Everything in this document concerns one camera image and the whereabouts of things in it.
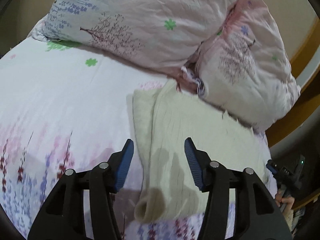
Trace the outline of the person's right hand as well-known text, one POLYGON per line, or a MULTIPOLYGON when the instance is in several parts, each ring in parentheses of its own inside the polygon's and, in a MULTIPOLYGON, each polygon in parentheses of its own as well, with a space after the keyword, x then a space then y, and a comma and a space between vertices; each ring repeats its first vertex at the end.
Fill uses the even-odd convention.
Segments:
POLYGON ((295 199, 292 196, 283 197, 283 193, 278 191, 275 195, 275 202, 278 207, 284 207, 282 213, 288 214, 295 202, 295 199))

